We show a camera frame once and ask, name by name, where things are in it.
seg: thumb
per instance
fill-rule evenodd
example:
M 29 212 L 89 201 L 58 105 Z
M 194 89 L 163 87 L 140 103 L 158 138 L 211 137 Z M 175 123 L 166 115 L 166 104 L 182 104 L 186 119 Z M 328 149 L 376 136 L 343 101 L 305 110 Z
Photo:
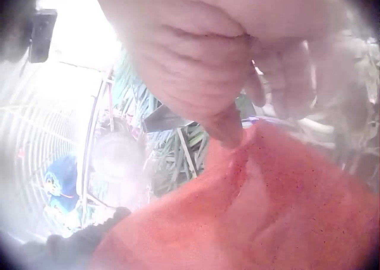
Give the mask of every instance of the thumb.
M 243 127 L 240 121 L 240 112 L 235 103 L 220 113 L 198 121 L 208 134 L 221 141 L 227 148 L 237 147 L 243 138 Z

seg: dark sleeve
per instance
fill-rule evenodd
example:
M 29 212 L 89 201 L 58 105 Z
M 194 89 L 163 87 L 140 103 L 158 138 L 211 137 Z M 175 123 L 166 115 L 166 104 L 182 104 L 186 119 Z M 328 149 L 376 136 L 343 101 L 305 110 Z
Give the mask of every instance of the dark sleeve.
M 52 235 L 46 244 L 26 243 L 21 252 L 30 270 L 82 270 L 91 259 L 103 237 L 119 221 L 130 214 L 129 209 L 118 208 L 104 224 L 91 225 L 68 238 Z

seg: green leaves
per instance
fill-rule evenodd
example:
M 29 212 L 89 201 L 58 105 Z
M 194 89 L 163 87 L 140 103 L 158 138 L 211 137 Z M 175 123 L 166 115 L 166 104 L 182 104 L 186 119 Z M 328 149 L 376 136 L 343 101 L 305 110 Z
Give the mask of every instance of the green leaves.
M 115 65 L 114 84 L 112 88 L 114 107 L 122 116 L 132 115 L 131 125 L 141 128 L 141 122 L 150 115 L 160 102 L 137 77 L 130 62 L 129 55 L 122 51 Z M 199 172 L 203 170 L 208 134 L 197 123 L 187 126 L 187 146 L 194 154 Z M 151 151 L 153 164 L 152 189 L 161 196 L 189 181 L 192 176 L 176 130 L 166 130 L 146 134 L 147 150 Z

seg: metal rod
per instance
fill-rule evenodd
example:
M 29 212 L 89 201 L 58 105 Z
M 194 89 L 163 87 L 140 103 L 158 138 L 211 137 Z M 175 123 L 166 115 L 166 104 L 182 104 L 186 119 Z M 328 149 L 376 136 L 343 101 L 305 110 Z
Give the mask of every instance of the metal rod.
M 184 133 L 184 131 L 181 128 L 177 128 L 177 132 L 179 135 L 179 139 L 181 140 L 181 145 L 183 146 L 183 150 L 185 151 L 185 156 L 186 156 L 187 163 L 189 164 L 189 169 L 194 179 L 198 177 L 198 170 L 196 168 L 193 151 L 187 145 L 187 135 Z

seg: finger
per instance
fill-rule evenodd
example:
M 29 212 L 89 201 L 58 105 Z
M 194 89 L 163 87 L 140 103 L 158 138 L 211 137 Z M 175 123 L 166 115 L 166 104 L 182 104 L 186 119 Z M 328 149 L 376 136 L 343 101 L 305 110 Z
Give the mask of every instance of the finger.
M 308 50 L 299 39 L 253 43 L 255 65 L 271 88 L 272 104 L 280 118 L 303 118 L 314 99 Z
M 224 111 L 198 121 L 209 135 L 227 148 L 237 147 L 243 138 L 243 128 L 240 121 L 240 112 L 235 103 Z
M 265 105 L 265 92 L 262 88 L 262 83 L 260 81 L 259 75 L 252 65 L 252 69 L 248 72 L 248 79 L 244 84 L 244 91 L 251 99 L 252 103 L 257 107 L 262 107 Z

